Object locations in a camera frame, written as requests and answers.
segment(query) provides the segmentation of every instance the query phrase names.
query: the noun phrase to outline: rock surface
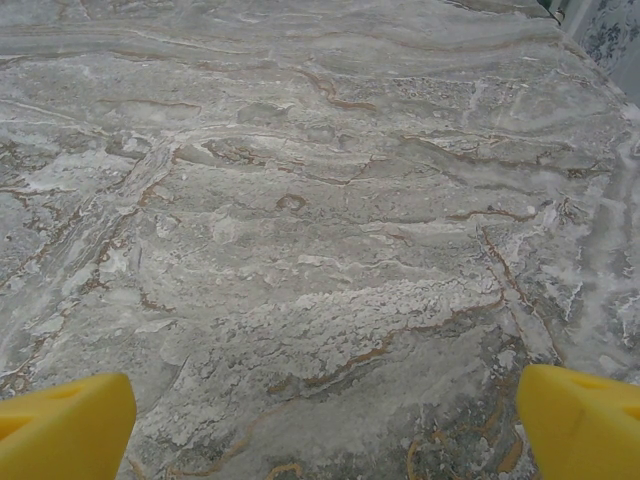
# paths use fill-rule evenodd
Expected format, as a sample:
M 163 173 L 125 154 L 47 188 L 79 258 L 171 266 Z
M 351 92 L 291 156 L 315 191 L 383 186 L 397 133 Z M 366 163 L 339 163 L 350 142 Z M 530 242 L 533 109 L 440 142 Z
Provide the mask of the rock surface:
M 126 372 L 119 479 L 539 478 L 638 381 L 640 113 L 535 0 L 0 6 L 0 389 Z

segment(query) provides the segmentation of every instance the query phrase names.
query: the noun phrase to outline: gray marble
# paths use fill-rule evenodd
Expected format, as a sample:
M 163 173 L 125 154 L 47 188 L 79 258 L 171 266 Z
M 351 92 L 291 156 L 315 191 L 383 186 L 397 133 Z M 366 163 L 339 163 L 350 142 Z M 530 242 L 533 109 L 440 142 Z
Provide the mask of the gray marble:
M 530 479 L 638 381 L 640 112 L 535 0 L 0 6 L 0 389 L 126 372 L 119 479 Z

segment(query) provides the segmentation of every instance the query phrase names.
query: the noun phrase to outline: yellow plastic object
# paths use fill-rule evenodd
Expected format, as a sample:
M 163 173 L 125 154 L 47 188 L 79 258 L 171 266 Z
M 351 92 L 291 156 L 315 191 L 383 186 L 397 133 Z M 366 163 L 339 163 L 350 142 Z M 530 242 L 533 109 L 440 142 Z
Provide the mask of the yellow plastic object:
M 0 402 L 0 479 L 113 480 L 135 418 L 119 373 Z
M 640 387 L 530 365 L 516 401 L 544 480 L 640 479 Z

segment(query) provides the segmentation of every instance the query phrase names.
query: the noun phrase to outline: marble surface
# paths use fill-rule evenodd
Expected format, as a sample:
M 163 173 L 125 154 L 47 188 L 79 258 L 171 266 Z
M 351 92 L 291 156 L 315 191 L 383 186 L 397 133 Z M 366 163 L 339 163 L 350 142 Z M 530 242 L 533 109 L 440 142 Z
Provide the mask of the marble surface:
M 119 479 L 531 479 L 530 362 L 638 381 L 640 113 L 535 0 L 0 6 L 0 390 Z

